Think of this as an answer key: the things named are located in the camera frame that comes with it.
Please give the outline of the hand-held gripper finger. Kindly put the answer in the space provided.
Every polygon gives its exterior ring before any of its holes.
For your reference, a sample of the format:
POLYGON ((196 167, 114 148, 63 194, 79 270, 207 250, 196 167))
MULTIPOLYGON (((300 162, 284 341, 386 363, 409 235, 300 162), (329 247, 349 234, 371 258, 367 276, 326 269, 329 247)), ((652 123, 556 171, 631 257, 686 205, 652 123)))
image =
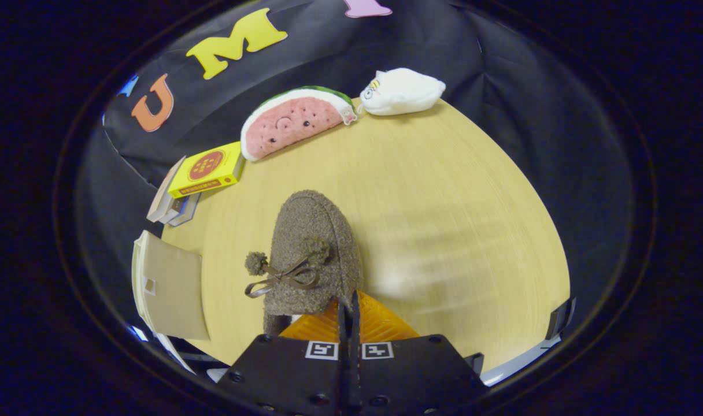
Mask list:
POLYGON ((360 293, 349 345, 349 409, 354 415, 471 415, 488 387, 442 334, 362 343, 360 293))
POLYGON ((348 398, 347 308, 336 306, 336 334, 325 342, 258 335, 216 387, 254 415, 342 415, 348 398))

